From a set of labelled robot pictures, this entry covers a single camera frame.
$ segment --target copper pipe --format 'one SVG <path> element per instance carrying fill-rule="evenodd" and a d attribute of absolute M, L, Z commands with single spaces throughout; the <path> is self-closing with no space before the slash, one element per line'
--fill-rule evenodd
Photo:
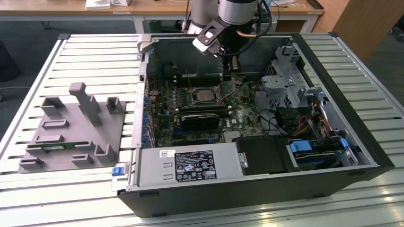
<path fill-rule="evenodd" d="M 257 37 L 256 34 L 246 34 L 244 32 L 241 32 L 240 30 L 236 31 L 237 35 L 241 36 L 242 38 L 254 38 Z"/>

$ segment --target motherboard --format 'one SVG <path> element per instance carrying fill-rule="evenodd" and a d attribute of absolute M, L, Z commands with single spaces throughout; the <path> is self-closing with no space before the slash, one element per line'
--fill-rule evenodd
<path fill-rule="evenodd" d="M 238 77 L 214 81 L 206 86 L 189 76 L 185 83 L 165 81 L 152 91 L 156 147 L 225 143 L 264 134 L 252 105 L 253 82 Z"/>

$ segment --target desk leg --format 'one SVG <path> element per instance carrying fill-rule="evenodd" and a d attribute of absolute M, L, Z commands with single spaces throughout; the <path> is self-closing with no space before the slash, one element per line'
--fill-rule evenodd
<path fill-rule="evenodd" d="M 142 26 L 142 22 L 144 22 L 144 16 L 132 16 L 132 21 L 134 24 L 134 30 L 137 34 L 142 34 L 144 33 L 144 26 Z"/>
<path fill-rule="evenodd" d="M 301 30 L 300 30 L 301 33 L 312 32 L 317 19 L 318 19 L 318 15 L 309 16 L 309 18 L 306 19 L 306 21 L 304 22 L 304 25 L 301 27 Z"/>

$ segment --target barcode sticker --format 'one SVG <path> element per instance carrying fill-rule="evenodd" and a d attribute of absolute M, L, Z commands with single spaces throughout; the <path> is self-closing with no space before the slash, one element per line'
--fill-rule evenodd
<path fill-rule="evenodd" d="M 113 11 L 113 14 L 130 14 L 130 12 L 126 12 L 126 11 Z"/>
<path fill-rule="evenodd" d="M 161 150 L 160 157 L 173 157 L 176 155 L 176 150 Z"/>

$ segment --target cardboard box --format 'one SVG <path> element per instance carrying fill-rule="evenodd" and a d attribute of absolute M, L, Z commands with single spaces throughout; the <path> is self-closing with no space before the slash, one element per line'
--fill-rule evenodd
<path fill-rule="evenodd" d="M 132 0 L 110 0 L 110 4 L 116 6 L 128 6 Z"/>

